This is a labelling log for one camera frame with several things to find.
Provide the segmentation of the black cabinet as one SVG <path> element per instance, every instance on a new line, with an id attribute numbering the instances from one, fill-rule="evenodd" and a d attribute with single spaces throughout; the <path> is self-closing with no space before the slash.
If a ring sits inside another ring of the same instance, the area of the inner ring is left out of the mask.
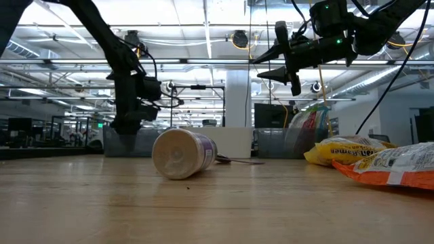
<path id="1" fill-rule="evenodd" d="M 418 141 L 434 142 L 434 106 L 420 109 L 415 121 Z"/>

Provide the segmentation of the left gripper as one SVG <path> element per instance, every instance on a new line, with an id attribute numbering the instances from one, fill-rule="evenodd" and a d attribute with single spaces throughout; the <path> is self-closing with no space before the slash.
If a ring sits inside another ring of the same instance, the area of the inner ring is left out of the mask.
<path id="1" fill-rule="evenodd" d="M 112 72 L 107 77 L 108 80 L 115 82 L 116 115 L 111 127 L 119 134 L 119 150 L 124 153 L 135 151 L 136 133 L 140 129 L 141 121 L 154 121 L 159 112 L 156 105 L 145 105 L 141 102 L 145 99 L 136 95 L 137 76 L 145 75 L 142 73 L 131 75 Z"/>

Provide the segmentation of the grey translucent plastic bin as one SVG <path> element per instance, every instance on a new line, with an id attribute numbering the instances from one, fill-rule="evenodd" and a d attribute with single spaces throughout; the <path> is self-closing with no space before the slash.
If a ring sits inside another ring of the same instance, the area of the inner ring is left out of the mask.
<path id="1" fill-rule="evenodd" d="M 106 157 L 151 157 L 153 145 L 164 129 L 142 128 L 137 131 L 134 152 L 119 150 L 119 134 L 111 127 L 103 127 L 103 149 Z"/>
<path id="2" fill-rule="evenodd" d="M 287 128 L 260 128 L 254 130 L 258 143 L 258 156 L 264 159 L 289 159 L 284 146 Z M 316 142 L 328 138 L 326 131 L 316 130 Z"/>

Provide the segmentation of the yellow ramen packet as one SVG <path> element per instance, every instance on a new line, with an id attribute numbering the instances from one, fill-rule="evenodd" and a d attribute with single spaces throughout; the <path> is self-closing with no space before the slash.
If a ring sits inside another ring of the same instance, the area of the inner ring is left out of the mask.
<path id="1" fill-rule="evenodd" d="M 333 136 L 315 143 L 310 151 L 304 153 L 304 158 L 309 163 L 327 167 L 332 166 L 332 161 L 350 165 L 389 148 L 397 146 L 361 136 Z"/>

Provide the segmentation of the red ramen packet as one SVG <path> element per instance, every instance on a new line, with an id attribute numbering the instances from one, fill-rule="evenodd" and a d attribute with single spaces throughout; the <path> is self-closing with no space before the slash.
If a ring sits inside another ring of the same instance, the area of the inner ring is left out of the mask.
<path id="1" fill-rule="evenodd" d="M 316 117 L 316 111 L 304 111 L 292 119 L 284 141 L 289 159 L 303 159 L 304 153 L 315 145 L 317 139 Z"/>

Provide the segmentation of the silver ventilation duct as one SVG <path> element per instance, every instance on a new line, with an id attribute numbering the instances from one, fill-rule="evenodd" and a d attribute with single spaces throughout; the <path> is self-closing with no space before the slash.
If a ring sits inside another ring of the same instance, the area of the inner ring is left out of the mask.
<path id="1" fill-rule="evenodd" d="M 356 78 L 341 90 L 334 90 L 328 95 L 328 99 L 342 98 L 344 96 L 350 96 L 351 94 L 361 94 L 389 83 L 402 65 L 402 61 L 395 61 L 395 63 L 397 63 L 397 65 L 392 65 L 382 70 L 374 70 Z M 408 60 L 401 73 L 408 74 L 411 68 L 416 68 L 417 66 L 434 66 L 434 49 L 429 49 L 423 54 L 412 54 L 412 60 Z"/>

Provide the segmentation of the purple label spice jar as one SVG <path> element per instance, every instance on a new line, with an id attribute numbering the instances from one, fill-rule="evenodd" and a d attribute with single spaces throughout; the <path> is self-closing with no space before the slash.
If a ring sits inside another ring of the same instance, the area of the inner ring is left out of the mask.
<path id="1" fill-rule="evenodd" d="M 185 129 L 169 129 L 155 140 L 152 160 L 163 177 L 183 180 L 206 170 L 217 154 L 215 142 L 207 136 Z"/>

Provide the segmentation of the orange ramen packet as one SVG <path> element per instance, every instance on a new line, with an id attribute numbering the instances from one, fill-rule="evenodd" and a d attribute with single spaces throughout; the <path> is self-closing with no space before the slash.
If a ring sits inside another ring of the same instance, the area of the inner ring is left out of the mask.
<path id="1" fill-rule="evenodd" d="M 363 184 L 434 190 L 434 142 L 382 150 L 350 165 L 333 160 L 332 165 Z"/>

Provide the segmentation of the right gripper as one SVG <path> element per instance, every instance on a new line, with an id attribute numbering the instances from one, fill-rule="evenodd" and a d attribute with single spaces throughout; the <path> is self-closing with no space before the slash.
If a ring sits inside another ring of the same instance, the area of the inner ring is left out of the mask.
<path id="1" fill-rule="evenodd" d="M 252 60 L 252 64 L 260 64 L 276 60 L 282 54 L 285 65 L 270 70 L 265 77 L 287 85 L 292 85 L 292 95 L 301 93 L 299 70 L 325 64 L 334 60 L 344 59 L 345 64 L 350 65 L 357 57 L 352 48 L 352 39 L 345 37 L 343 33 L 333 37 L 324 37 L 318 40 L 307 39 L 293 42 L 288 38 L 288 29 L 284 21 L 275 24 L 277 44 L 268 51 Z"/>

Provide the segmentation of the black background rig frame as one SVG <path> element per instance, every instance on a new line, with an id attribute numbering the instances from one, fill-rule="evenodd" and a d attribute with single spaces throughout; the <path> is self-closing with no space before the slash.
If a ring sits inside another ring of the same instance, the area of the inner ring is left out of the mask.
<path id="1" fill-rule="evenodd" d="M 206 90 L 210 89 L 215 92 L 218 97 L 222 100 L 222 121 L 221 126 L 226 127 L 226 90 L 224 86 L 216 86 L 216 85 L 172 85 L 170 90 L 170 95 L 174 96 L 174 90 L 180 88 L 180 91 L 177 95 L 180 95 L 185 89 L 190 90 Z M 222 90 L 222 96 L 216 91 L 217 89 Z"/>

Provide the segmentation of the black monitor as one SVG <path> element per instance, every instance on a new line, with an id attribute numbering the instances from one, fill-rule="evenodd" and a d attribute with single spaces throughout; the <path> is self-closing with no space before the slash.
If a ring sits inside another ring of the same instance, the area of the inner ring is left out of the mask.
<path id="1" fill-rule="evenodd" d="M 294 117 L 293 106 L 260 104 L 254 105 L 254 127 L 258 128 L 287 128 Z"/>

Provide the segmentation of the white pillar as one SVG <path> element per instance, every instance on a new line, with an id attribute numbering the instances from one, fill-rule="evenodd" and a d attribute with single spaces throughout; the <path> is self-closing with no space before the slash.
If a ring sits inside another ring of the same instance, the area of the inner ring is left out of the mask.
<path id="1" fill-rule="evenodd" d="M 251 84 L 247 70 L 228 70 L 226 72 L 225 96 L 226 126 L 251 127 Z"/>

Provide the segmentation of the white plastic bin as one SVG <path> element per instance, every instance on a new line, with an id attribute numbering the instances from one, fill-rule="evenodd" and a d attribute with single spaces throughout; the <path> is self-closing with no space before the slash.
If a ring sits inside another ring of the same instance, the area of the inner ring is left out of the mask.
<path id="1" fill-rule="evenodd" d="M 216 143 L 218 152 L 231 159 L 251 157 L 253 129 L 251 127 L 185 127 L 203 134 Z"/>

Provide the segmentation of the blue ramen packet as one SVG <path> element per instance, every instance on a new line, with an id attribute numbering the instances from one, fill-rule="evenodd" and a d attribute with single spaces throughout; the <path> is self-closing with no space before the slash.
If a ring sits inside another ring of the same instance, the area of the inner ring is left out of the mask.
<path id="1" fill-rule="evenodd" d="M 326 131 L 328 134 L 328 132 L 329 132 L 329 127 L 328 127 L 329 108 L 327 106 L 315 105 L 313 107 L 313 112 L 315 113 L 315 129 L 321 130 L 321 131 Z"/>

